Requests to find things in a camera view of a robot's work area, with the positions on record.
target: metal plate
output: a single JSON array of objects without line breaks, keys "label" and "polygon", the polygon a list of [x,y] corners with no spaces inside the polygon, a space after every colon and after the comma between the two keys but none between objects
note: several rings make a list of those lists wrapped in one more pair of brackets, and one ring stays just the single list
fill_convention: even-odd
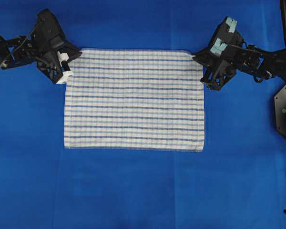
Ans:
[{"label": "metal plate", "polygon": [[286,85],[275,95],[276,129],[286,138]]}]

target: white object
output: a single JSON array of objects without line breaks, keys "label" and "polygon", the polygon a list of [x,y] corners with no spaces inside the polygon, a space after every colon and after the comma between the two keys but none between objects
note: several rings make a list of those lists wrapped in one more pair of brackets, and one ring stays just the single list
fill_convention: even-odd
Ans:
[{"label": "white object", "polygon": [[190,53],[83,49],[70,68],[65,147],[203,149],[203,68]]},{"label": "white object", "polygon": [[[57,52],[57,56],[58,56],[58,60],[59,60],[60,64],[61,64],[62,61],[67,61],[69,59],[69,56],[68,56],[67,53],[60,53],[58,51]],[[67,83],[69,77],[73,75],[72,71],[64,71],[62,73],[63,73],[62,78],[60,78],[59,81],[56,84]]]}]

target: white towel with blue stripes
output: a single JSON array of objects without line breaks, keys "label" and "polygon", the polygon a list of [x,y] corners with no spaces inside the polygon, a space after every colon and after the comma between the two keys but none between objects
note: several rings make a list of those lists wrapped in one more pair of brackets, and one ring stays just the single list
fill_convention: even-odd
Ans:
[{"label": "white towel with blue stripes", "polygon": [[85,48],[70,68],[66,148],[203,149],[203,68],[190,53]]}]

